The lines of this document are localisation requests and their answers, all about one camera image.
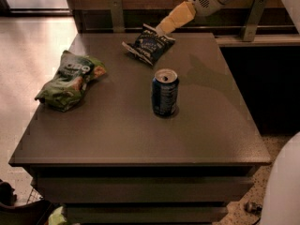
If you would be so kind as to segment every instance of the drawer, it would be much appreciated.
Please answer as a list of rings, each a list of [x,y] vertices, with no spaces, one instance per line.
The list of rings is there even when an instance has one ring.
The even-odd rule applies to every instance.
[[[239,201],[249,177],[43,177],[37,190],[52,203],[197,203]]]
[[[71,223],[211,224],[224,218],[227,213],[226,207],[200,207],[197,204],[67,206],[67,219]]]

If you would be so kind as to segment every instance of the table top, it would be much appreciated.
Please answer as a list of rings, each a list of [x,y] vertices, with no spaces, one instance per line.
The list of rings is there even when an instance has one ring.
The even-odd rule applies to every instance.
[[[173,34],[153,67],[121,45],[138,34],[78,34],[70,51],[104,62],[108,74],[88,85],[68,112],[39,105],[11,160],[27,165],[266,164],[270,156],[211,34]],[[179,78],[177,111],[161,118],[151,84],[161,68]]]

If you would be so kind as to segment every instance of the can lid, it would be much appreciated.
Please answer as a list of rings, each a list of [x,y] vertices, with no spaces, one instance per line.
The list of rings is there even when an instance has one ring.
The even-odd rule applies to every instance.
[[[177,79],[177,73],[171,69],[164,68],[156,72],[155,78],[161,83],[173,83]]]

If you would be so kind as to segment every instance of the dark blue chip bag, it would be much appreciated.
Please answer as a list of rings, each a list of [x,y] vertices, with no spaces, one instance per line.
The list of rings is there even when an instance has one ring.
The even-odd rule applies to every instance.
[[[155,28],[144,24],[141,34],[133,44],[123,42],[122,45],[136,58],[153,66],[174,43],[175,39],[167,36],[160,37]]]

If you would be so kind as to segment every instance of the can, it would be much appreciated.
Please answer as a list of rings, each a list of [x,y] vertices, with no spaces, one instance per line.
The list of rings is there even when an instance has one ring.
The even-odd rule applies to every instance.
[[[178,95],[178,76],[175,71],[164,68],[156,72],[152,81],[153,112],[161,116],[170,116],[176,110]]]

